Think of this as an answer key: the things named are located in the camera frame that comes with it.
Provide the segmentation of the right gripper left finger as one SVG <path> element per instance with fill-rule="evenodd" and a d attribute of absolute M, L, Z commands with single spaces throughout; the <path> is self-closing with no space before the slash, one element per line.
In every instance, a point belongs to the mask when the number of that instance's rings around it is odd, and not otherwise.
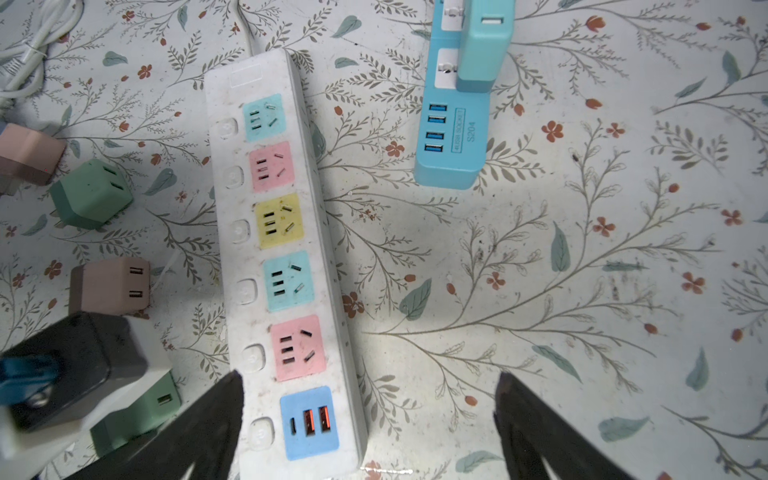
<path fill-rule="evenodd" d="M 237 450 L 243 379 L 232 371 L 160 433 L 145 435 L 72 479 L 227 479 Z"/>

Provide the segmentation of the teal charger cube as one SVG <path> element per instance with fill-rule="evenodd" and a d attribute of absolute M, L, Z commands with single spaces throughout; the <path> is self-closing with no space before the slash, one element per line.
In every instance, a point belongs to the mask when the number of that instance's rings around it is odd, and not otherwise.
<path fill-rule="evenodd" d="M 491 91 L 511 44 L 514 21 L 514 0 L 464 2 L 456 82 L 458 91 Z"/>

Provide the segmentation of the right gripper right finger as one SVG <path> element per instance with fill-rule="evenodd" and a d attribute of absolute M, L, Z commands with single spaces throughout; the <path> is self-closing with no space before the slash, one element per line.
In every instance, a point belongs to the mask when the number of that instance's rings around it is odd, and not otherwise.
<path fill-rule="evenodd" d="M 630 477 L 512 373 L 500 374 L 494 422 L 512 479 Z"/>

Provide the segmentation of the teal USB power strip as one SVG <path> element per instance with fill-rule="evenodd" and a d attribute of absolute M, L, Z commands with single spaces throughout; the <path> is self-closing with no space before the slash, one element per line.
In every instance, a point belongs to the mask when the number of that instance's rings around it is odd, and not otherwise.
<path fill-rule="evenodd" d="M 436 1 L 419 121 L 414 178 L 464 190 L 485 166 L 490 95 L 457 89 L 463 3 Z"/>

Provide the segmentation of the white multicolour power strip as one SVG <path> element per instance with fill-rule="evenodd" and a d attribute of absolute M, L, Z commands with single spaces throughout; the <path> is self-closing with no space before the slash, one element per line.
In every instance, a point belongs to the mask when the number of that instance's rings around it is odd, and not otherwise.
<path fill-rule="evenodd" d="M 331 479 L 367 427 L 298 69 L 270 50 L 204 79 L 244 479 Z"/>

